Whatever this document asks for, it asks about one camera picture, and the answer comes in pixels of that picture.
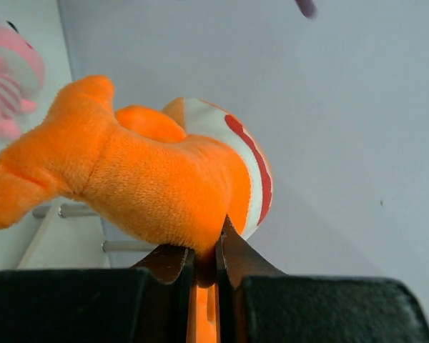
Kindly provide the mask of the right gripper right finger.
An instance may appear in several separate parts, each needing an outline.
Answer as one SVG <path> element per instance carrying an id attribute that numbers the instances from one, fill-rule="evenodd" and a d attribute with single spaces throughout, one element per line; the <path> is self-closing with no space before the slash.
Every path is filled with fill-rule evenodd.
<path id="1" fill-rule="evenodd" d="M 288 275 L 230 219 L 216 263 L 218 342 L 429 342 L 419 302 L 397 280 Z"/>

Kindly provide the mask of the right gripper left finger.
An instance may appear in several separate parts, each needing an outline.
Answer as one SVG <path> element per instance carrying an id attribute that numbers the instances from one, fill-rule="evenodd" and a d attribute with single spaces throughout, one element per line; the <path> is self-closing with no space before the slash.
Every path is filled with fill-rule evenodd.
<path id="1" fill-rule="evenodd" d="M 188 342 L 194 252 L 126 269 L 0 271 L 0 342 Z"/>

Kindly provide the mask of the orange shark plush front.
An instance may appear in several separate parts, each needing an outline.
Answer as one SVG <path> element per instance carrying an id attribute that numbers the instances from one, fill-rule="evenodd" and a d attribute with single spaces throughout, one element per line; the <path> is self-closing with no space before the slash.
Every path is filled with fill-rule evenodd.
<path id="1" fill-rule="evenodd" d="M 43 122 L 0 152 L 0 229 L 44 202 L 83 202 L 131 237 L 194 252 L 188 342 L 217 340 L 216 244 L 247 239 L 272 203 L 270 166 L 233 114 L 199 99 L 114 110 L 114 85 L 65 86 Z"/>

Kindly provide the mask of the pink striped plush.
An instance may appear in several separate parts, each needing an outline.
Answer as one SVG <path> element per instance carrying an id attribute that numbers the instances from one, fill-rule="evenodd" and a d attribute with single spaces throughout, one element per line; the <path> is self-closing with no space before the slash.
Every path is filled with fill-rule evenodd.
<path id="1" fill-rule="evenodd" d="M 36 111 L 32 98 L 43 88 L 45 73 L 39 52 L 10 21 L 0 19 L 0 139 L 21 135 L 16 118 Z"/>

